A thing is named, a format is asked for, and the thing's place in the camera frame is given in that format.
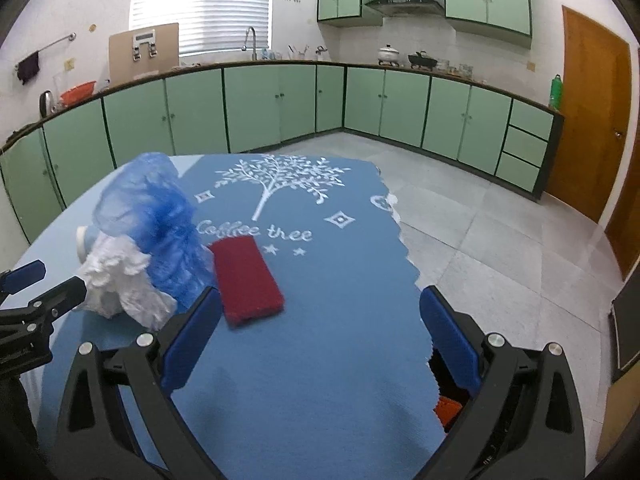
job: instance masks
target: blue gripper pad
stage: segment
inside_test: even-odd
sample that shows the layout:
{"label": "blue gripper pad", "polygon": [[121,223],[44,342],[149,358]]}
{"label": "blue gripper pad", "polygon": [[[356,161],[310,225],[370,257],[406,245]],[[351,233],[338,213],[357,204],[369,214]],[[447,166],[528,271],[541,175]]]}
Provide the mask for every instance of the blue gripper pad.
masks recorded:
{"label": "blue gripper pad", "polygon": [[422,322],[456,385],[474,397],[481,386],[478,354],[454,320],[451,307],[434,290],[437,292],[435,287],[425,288],[420,295]]}
{"label": "blue gripper pad", "polygon": [[17,294],[21,290],[44,278],[47,269],[40,260],[12,270],[4,276],[0,288],[7,294]]}
{"label": "blue gripper pad", "polygon": [[222,316],[220,293],[215,288],[209,289],[189,311],[178,316],[188,316],[189,319],[164,354],[160,386],[168,396],[187,383],[211,334],[218,326]]}

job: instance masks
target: countertop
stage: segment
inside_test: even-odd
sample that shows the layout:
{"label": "countertop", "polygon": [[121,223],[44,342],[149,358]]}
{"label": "countertop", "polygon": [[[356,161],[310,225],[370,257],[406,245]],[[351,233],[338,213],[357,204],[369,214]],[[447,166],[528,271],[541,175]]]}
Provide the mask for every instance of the countertop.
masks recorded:
{"label": "countertop", "polygon": [[37,128],[39,128],[40,126],[42,126],[44,123],[46,123],[47,121],[52,120],[53,118],[57,117],[60,114],[63,114],[65,112],[68,112],[69,110],[72,110],[73,108],[77,108],[79,106],[82,106],[90,101],[99,99],[101,97],[105,97],[109,94],[113,94],[115,92],[119,92],[120,90],[125,90],[127,88],[131,88],[133,86],[137,86],[139,84],[144,84],[144,83],[148,83],[150,81],[155,81],[157,79],[164,79],[167,77],[172,77],[172,76],[176,76],[176,75],[182,75],[182,74],[188,74],[188,73],[192,73],[192,72],[202,72],[203,70],[213,70],[216,68],[230,68],[230,67],[234,67],[234,66],[252,66],[252,65],[263,65],[263,64],[313,64],[313,65],[329,65],[329,66],[346,66],[346,67],[355,67],[355,68],[377,68],[380,70],[395,70],[396,72],[411,72],[411,73],[420,73],[420,74],[424,74],[424,75],[431,75],[433,77],[439,77],[442,79],[449,79],[452,81],[459,81],[461,83],[466,83],[466,84],[471,84],[473,86],[478,86],[480,88],[484,88],[487,90],[490,90],[492,92],[497,92],[503,95],[506,95],[508,97],[517,99],[519,101],[523,101],[533,107],[539,108],[541,110],[544,110],[545,112],[549,112],[553,115],[561,115],[560,112],[558,112],[557,110],[554,110],[553,108],[549,108],[545,105],[542,105],[536,101],[532,101],[529,98],[523,97],[521,95],[517,95],[514,94],[512,92],[509,92],[507,90],[503,90],[501,88],[497,88],[491,85],[487,85],[487,84],[483,84],[480,82],[476,82],[473,80],[469,80],[463,77],[458,77],[458,76],[453,76],[453,75],[448,75],[448,74],[443,74],[440,72],[430,72],[429,70],[415,70],[413,68],[403,68],[403,67],[392,67],[392,66],[380,66],[378,64],[358,64],[358,63],[341,63],[341,62],[337,62],[337,61],[316,61],[316,60],[301,60],[301,59],[283,59],[283,60],[275,60],[275,61],[266,61],[266,60],[258,60],[258,61],[247,61],[247,60],[242,60],[242,61],[230,61],[230,62],[224,62],[224,63],[206,63],[206,64],[196,64],[196,65],[191,65],[191,66],[181,66],[181,67],[175,67],[174,69],[168,71],[168,72],[163,72],[163,73],[159,73],[159,74],[155,74],[155,75],[150,75],[147,77],[143,77],[140,79],[136,79],[135,81],[130,81],[128,83],[124,83],[121,85],[117,85],[117,86],[111,86],[108,88],[105,88],[104,90],[95,93],[94,95],[92,95],[91,97],[88,97],[87,99],[84,99],[82,101],[79,101],[67,108],[64,108],[63,110],[60,110],[54,114],[51,114],[50,116],[47,116],[46,119],[42,119],[37,121],[36,123],[30,123],[25,125],[24,127],[22,127],[20,130],[16,130],[14,131],[6,140],[6,142],[4,143],[4,146],[2,146],[2,148],[0,148],[0,154],[4,153],[6,150],[8,150],[11,146],[13,146],[15,144],[15,142],[17,140],[19,140],[20,138],[22,138],[23,136],[31,133],[33,130],[36,130]]}

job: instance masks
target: window blind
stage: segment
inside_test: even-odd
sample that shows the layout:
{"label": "window blind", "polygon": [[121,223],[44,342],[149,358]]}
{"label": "window blind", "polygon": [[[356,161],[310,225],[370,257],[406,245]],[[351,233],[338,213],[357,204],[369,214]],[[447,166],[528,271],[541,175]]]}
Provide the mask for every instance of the window blind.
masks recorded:
{"label": "window blind", "polygon": [[[129,28],[180,23],[180,54],[228,50],[244,45],[247,27],[257,46],[269,41],[270,0],[132,0]],[[251,46],[253,38],[248,40]]]}

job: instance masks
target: green bottle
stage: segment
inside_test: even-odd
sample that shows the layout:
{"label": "green bottle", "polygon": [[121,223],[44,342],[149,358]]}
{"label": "green bottle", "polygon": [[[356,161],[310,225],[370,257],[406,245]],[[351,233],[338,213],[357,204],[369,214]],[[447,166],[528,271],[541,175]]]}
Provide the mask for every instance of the green bottle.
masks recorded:
{"label": "green bottle", "polygon": [[560,109],[562,100],[562,78],[559,74],[551,81],[551,96],[549,97],[549,107],[555,110]]}

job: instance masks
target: orange basket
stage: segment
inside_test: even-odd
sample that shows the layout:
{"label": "orange basket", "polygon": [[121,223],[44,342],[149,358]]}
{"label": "orange basket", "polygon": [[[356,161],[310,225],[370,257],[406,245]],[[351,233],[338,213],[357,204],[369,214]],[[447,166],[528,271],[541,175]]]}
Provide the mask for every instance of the orange basket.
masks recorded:
{"label": "orange basket", "polygon": [[71,90],[67,90],[60,95],[60,100],[65,106],[71,106],[83,99],[87,99],[94,94],[95,81],[89,81],[88,83],[82,83]]}

